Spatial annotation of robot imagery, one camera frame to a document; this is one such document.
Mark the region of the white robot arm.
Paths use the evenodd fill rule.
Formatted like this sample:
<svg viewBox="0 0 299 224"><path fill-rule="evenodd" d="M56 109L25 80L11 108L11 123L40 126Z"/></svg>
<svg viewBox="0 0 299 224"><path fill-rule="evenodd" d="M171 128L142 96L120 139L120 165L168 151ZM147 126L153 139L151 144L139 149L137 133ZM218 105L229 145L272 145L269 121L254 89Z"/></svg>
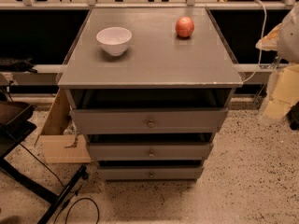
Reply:
<svg viewBox="0 0 299 224"><path fill-rule="evenodd" d="M281 23L278 32L278 55L290 62L299 63L299 6L295 6Z"/></svg>

